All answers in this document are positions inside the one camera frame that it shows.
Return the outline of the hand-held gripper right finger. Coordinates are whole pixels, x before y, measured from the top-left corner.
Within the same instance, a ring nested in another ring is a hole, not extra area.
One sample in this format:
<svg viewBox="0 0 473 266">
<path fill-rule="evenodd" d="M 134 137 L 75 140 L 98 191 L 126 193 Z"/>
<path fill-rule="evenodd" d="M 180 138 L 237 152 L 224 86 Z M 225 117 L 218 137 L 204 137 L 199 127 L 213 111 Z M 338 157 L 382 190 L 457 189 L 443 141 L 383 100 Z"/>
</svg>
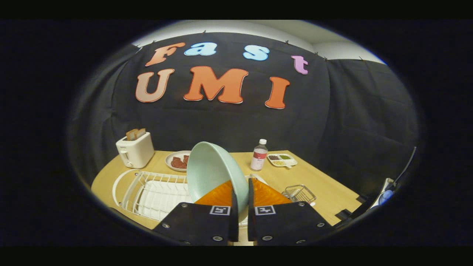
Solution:
<svg viewBox="0 0 473 266">
<path fill-rule="evenodd" d="M 335 231 L 307 201 L 256 205 L 257 183 L 248 180 L 247 239 L 255 246 L 312 245 Z"/>
</svg>

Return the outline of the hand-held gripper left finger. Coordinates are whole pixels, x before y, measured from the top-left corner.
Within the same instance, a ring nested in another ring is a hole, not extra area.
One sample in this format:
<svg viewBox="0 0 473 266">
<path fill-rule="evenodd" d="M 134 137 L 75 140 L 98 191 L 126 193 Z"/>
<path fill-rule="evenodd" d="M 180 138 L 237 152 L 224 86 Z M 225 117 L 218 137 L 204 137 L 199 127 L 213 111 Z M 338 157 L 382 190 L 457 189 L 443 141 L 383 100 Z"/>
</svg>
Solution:
<svg viewBox="0 0 473 266">
<path fill-rule="evenodd" d="M 228 246 L 239 241 L 238 201 L 230 180 L 195 203 L 180 202 L 152 229 L 173 243 Z"/>
</svg>

